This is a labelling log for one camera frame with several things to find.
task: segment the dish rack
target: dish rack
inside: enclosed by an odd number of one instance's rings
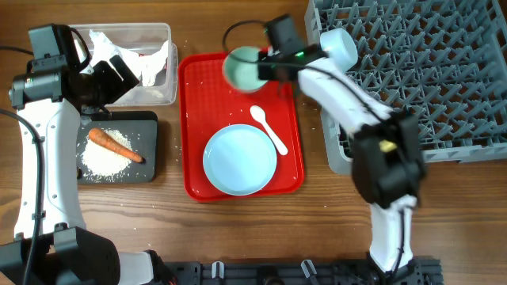
[[[426,162],[507,158],[507,24],[497,0],[310,0],[307,38],[344,28],[359,60],[346,74],[419,117]],[[349,138],[323,110],[331,169],[350,173]]]

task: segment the wooden table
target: wooden table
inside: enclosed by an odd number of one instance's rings
[[[223,32],[236,21],[269,20],[282,13],[290,13],[305,35],[307,0],[38,2],[0,4],[1,44],[30,48],[28,29],[49,22],[166,22],[182,59],[219,51]],[[231,34],[232,47],[247,44],[265,44],[258,27]],[[10,109],[7,90],[13,76],[24,72],[28,59],[0,51],[0,107]],[[370,211],[350,177],[331,172],[316,103],[305,97],[297,99],[306,180],[296,193],[209,204],[193,201],[183,189],[181,159],[177,161],[179,152],[174,147],[180,143],[178,102],[142,109],[155,111],[161,121],[158,176],[148,184],[80,186],[88,230],[111,239],[120,251],[154,249],[166,261],[364,257],[372,238]],[[3,244],[13,239],[20,207],[21,135],[17,123],[5,117],[0,117],[0,132]],[[416,256],[441,259],[446,284],[507,283],[506,170],[507,161],[429,167],[411,244]],[[2,276],[0,283],[9,281]]]

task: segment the light blue plate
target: light blue plate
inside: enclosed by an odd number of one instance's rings
[[[225,127],[204,149],[206,176],[220,191],[234,196],[253,194],[273,178],[276,150],[261,130],[245,124]]]

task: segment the spoon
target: spoon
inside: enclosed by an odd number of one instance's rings
[[[276,149],[281,155],[287,155],[288,149],[284,145],[284,143],[278,138],[278,135],[275,134],[275,132],[271,129],[271,127],[266,122],[266,113],[264,110],[259,106],[252,106],[250,108],[250,114],[252,114],[252,117],[254,120],[262,124],[262,127],[266,130],[268,133],[270,139],[273,141],[273,143],[276,146]]]

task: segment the carrot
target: carrot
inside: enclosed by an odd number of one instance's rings
[[[129,150],[127,147],[120,145],[117,141],[112,139],[108,134],[98,128],[93,128],[88,133],[88,136],[92,140],[92,142],[96,143],[99,146],[102,146],[108,150],[111,150],[123,157],[133,160],[134,162],[141,163],[143,162],[143,157],[136,154],[132,150]]]

